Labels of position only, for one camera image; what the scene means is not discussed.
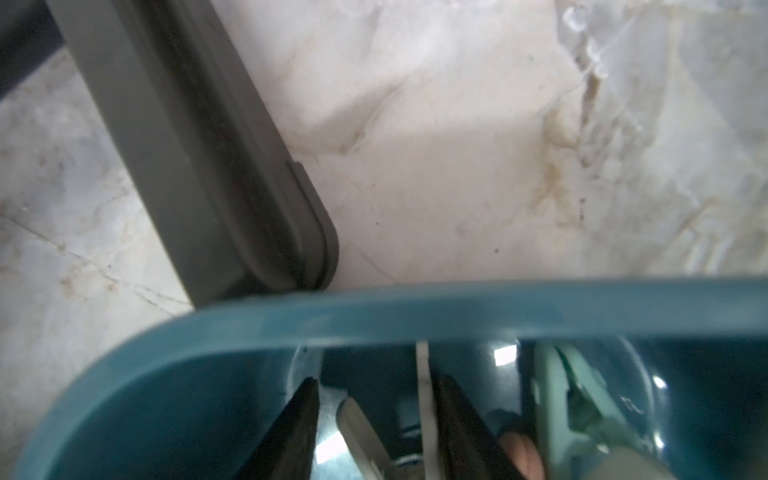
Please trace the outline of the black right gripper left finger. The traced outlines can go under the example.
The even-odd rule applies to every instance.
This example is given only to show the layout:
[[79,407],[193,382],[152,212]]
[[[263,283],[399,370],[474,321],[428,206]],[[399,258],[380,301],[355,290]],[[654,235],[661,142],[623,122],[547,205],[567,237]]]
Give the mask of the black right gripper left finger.
[[308,377],[235,479],[308,480],[316,447],[319,411],[319,383]]

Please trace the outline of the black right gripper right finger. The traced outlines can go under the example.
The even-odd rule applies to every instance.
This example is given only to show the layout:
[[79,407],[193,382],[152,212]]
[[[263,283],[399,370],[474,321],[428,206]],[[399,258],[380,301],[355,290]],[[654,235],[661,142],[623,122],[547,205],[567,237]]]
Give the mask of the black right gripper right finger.
[[433,391],[446,479],[524,479],[454,377],[436,373]]

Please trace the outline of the dark teal clothespin bin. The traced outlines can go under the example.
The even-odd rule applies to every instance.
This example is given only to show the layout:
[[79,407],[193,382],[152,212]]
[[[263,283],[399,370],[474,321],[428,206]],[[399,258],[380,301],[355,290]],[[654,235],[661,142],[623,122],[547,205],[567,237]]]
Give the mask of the dark teal clothespin bin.
[[763,479],[765,279],[239,300],[53,405],[19,479]]

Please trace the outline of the dark grey clothes rack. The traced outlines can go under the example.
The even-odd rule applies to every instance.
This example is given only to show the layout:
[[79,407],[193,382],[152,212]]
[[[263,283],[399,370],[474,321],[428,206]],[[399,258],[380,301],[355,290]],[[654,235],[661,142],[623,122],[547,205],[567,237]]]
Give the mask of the dark grey clothes rack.
[[5,1],[1,90],[67,47],[191,303],[318,291],[333,222],[209,1]]

